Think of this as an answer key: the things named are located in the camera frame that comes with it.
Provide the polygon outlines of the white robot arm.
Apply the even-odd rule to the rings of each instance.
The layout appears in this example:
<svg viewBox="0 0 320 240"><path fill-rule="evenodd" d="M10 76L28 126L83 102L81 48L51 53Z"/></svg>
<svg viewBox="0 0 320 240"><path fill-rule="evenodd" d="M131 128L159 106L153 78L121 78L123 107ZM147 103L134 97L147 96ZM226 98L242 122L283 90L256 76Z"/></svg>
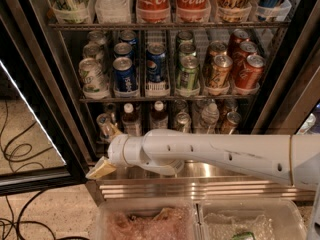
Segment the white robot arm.
<svg viewBox="0 0 320 240"><path fill-rule="evenodd" d="M86 178L138 166L173 176L194 160L320 195L320 135L222 135L154 129L143 136L118 134Z"/></svg>

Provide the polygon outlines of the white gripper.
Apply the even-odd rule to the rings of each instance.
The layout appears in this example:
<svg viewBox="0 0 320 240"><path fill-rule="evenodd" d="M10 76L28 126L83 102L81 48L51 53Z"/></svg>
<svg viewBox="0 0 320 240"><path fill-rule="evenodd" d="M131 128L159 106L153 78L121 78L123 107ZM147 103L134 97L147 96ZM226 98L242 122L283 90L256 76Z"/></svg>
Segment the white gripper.
<svg viewBox="0 0 320 240"><path fill-rule="evenodd" d="M124 148L129 136L123 134L118 127L110 123L113 130L113 140L108 147L108 159L101 157L96 165L89 170L86 178L89 180L97 180L116 170L116 167L127 167L128 162L124 156Z"/></svg>

